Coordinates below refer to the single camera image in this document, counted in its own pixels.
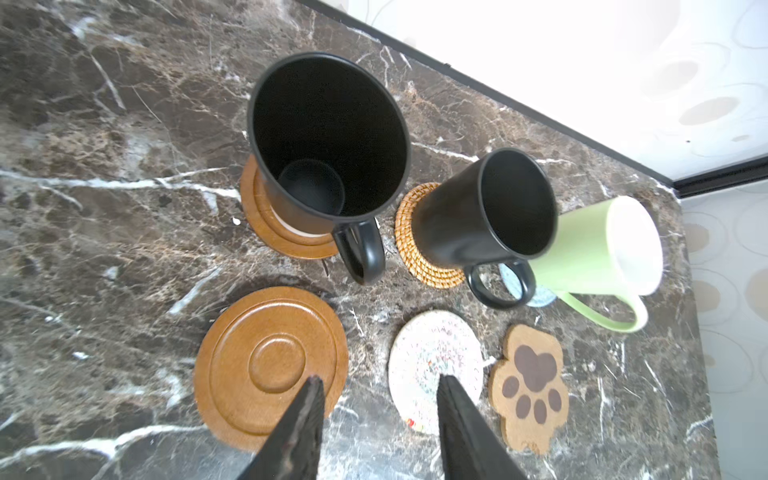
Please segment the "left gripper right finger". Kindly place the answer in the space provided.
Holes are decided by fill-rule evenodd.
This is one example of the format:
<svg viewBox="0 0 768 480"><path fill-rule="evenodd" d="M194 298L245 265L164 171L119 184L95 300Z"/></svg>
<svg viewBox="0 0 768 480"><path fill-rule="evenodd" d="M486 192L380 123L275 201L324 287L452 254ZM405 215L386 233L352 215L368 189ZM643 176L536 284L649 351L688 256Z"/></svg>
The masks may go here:
<svg viewBox="0 0 768 480"><path fill-rule="evenodd" d="M456 377L440 376L437 406L446 479L527 479Z"/></svg>

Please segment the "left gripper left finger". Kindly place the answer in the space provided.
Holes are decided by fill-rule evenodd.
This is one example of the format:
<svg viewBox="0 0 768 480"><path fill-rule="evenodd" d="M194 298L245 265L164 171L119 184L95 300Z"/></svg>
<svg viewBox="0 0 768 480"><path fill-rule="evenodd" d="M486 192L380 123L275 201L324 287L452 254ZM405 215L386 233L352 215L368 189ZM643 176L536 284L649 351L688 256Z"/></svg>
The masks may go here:
<svg viewBox="0 0 768 480"><path fill-rule="evenodd" d="M324 384L312 375L238 479L316 479L324 413Z"/></svg>

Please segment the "cork paw coaster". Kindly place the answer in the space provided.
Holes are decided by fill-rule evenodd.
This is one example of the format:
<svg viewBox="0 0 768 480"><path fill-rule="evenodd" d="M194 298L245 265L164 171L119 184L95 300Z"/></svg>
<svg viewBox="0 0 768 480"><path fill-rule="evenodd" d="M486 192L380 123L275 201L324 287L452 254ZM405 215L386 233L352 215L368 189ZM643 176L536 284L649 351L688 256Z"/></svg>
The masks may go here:
<svg viewBox="0 0 768 480"><path fill-rule="evenodd" d="M569 414L562 369L563 351L554 336L526 325L510 327L488 385L489 402L501 417L509 448L548 453Z"/></svg>

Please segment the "brown wooden coaster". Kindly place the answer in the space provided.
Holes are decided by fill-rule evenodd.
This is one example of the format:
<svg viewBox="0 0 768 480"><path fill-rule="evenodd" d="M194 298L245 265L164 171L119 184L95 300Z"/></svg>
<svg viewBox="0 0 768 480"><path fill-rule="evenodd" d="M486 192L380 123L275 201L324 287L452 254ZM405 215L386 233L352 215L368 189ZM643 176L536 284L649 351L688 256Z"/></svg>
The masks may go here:
<svg viewBox="0 0 768 480"><path fill-rule="evenodd" d="M348 363L343 325L326 302L299 288L261 289L208 330L195 362L198 412L218 440L257 452L309 377L322 380L331 414Z"/></svg>
<svg viewBox="0 0 768 480"><path fill-rule="evenodd" d="M280 254L296 259L322 260L338 254L332 236L307 234L290 227L272 209L251 154L240 179L240 195L246 219L256 235Z"/></svg>

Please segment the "multicolour woven coaster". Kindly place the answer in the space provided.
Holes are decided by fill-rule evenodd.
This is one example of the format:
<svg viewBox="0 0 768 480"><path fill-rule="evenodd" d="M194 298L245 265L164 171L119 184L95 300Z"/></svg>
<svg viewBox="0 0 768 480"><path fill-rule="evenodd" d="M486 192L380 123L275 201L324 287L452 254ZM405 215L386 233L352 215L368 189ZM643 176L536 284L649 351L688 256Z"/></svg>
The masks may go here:
<svg viewBox="0 0 768 480"><path fill-rule="evenodd" d="M460 316L432 310L403 326L389 357L390 394L409 428L439 433L437 390L442 375L456 377L469 398L479 401L484 379L479 340Z"/></svg>

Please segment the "blue woven coaster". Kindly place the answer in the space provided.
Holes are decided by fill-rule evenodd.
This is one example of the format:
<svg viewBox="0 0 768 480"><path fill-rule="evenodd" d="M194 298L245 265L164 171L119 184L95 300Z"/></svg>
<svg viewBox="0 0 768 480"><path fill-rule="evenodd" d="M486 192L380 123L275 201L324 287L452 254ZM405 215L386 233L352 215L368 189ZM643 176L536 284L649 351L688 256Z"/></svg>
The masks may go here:
<svg viewBox="0 0 768 480"><path fill-rule="evenodd" d="M499 265L500 275L502 282L507 289L508 293L515 299L518 299L522 295L522 287L517 275L506 265ZM527 306L533 308L543 308L557 299L557 296L544 286L537 286L535 294L527 302Z"/></svg>

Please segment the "woven rattan coaster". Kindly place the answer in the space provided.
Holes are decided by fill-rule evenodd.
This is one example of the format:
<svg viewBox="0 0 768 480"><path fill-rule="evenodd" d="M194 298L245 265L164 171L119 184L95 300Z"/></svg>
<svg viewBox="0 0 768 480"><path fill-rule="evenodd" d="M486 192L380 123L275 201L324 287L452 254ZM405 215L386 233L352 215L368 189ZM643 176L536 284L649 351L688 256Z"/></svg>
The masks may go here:
<svg viewBox="0 0 768 480"><path fill-rule="evenodd" d="M461 269L440 268L429 263L415 243L412 216L418 203L439 186L438 182L420 184L401 200L394 225L398 253L409 273L421 283L435 289L452 289L461 285L466 277Z"/></svg>

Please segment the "black mug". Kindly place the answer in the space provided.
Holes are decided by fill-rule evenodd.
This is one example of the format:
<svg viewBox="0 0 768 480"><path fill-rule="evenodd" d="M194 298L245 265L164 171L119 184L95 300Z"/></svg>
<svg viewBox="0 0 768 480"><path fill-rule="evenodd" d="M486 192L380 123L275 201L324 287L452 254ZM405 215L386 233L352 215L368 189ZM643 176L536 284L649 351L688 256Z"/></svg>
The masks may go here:
<svg viewBox="0 0 768 480"><path fill-rule="evenodd" d="M558 229L550 181L527 153L502 148L486 154L420 200L411 229L421 255L440 268L460 268L484 305L511 310L536 292L530 262L544 255ZM516 300L499 298L483 284L479 267L504 264L521 287Z"/></svg>
<svg viewBox="0 0 768 480"><path fill-rule="evenodd" d="M329 234L349 275L377 282L386 254L376 217L411 167L406 121L359 65L304 52L270 66L252 90L248 140L273 211L304 234Z"/></svg>

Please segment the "green mug white inside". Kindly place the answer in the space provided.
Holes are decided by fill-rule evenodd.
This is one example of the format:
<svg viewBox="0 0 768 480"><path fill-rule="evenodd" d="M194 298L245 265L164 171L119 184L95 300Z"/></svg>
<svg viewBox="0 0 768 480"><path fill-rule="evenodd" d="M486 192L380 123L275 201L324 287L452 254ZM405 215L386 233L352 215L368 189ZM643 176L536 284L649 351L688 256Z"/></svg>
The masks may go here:
<svg viewBox="0 0 768 480"><path fill-rule="evenodd" d="M562 214L552 246L530 265L539 286L587 319L611 331L633 333L648 323L642 298L660 286L664 260L649 212L638 200L619 196ZM577 295L613 296L634 318L612 320Z"/></svg>

